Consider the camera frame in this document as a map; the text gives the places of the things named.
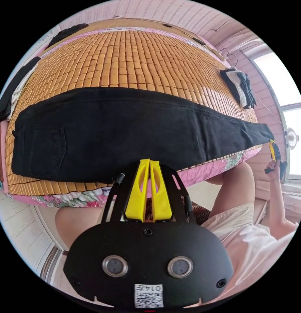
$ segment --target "person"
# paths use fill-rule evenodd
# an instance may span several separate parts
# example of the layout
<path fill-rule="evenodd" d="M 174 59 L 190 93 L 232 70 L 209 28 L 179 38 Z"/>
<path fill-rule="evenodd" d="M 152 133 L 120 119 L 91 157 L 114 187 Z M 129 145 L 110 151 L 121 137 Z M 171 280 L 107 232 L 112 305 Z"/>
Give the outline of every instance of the person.
<path fill-rule="evenodd" d="M 285 218 L 280 182 L 280 166 L 271 161 L 267 168 L 270 180 L 269 231 L 253 224 L 255 180 L 251 167 L 236 167 L 207 181 L 221 185 L 207 221 L 202 224 L 224 245 L 234 274 L 222 294 L 208 303 L 232 296 L 259 280 L 278 260 L 291 241 L 298 224 Z M 86 229 L 100 222 L 102 208 L 61 208 L 55 222 L 67 247 Z"/>

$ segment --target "wall-mounted fan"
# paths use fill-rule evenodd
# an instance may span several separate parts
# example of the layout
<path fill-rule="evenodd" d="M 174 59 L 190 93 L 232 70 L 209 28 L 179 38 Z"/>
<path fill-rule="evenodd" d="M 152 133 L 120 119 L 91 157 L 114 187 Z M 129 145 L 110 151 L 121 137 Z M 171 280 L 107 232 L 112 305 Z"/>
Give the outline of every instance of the wall-mounted fan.
<path fill-rule="evenodd" d="M 288 130 L 285 131 L 284 134 L 285 134 L 285 140 L 287 143 L 287 148 L 290 148 L 291 150 L 293 150 L 297 142 L 300 140 L 299 136 L 296 134 L 296 132 L 292 128 L 288 128 Z"/>

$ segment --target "white shirt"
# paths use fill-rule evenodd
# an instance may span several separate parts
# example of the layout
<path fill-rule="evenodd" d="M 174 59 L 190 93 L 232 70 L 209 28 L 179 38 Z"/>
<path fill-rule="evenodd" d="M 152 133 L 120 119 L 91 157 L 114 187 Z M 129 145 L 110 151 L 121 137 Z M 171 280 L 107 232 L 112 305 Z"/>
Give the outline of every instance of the white shirt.
<path fill-rule="evenodd" d="M 222 244 L 231 259 L 233 277 L 219 297 L 204 305 L 232 296 L 257 282 L 279 259 L 294 234 L 295 231 L 276 240 L 265 229 L 246 225 L 228 235 Z"/>

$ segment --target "jeans back pocket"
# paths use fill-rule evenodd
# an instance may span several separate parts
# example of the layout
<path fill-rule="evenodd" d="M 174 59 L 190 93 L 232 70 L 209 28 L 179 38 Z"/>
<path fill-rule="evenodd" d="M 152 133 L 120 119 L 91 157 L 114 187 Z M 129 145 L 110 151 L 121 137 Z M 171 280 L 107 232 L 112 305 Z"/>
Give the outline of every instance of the jeans back pocket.
<path fill-rule="evenodd" d="M 31 177 L 56 177 L 67 150 L 64 128 L 34 126 L 32 144 L 28 167 Z"/>

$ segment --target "window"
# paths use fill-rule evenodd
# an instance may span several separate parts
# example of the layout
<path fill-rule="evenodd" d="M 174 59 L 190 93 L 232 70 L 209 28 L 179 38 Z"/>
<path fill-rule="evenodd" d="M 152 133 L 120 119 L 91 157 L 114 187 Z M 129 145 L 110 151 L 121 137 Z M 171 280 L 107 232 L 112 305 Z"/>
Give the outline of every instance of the window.
<path fill-rule="evenodd" d="M 285 129 L 292 128 L 298 135 L 294 149 L 288 149 L 288 180 L 301 180 L 301 95 L 284 66 L 275 53 L 268 53 L 253 60 L 260 72 L 266 78 L 268 85 L 275 94 L 280 106 Z"/>

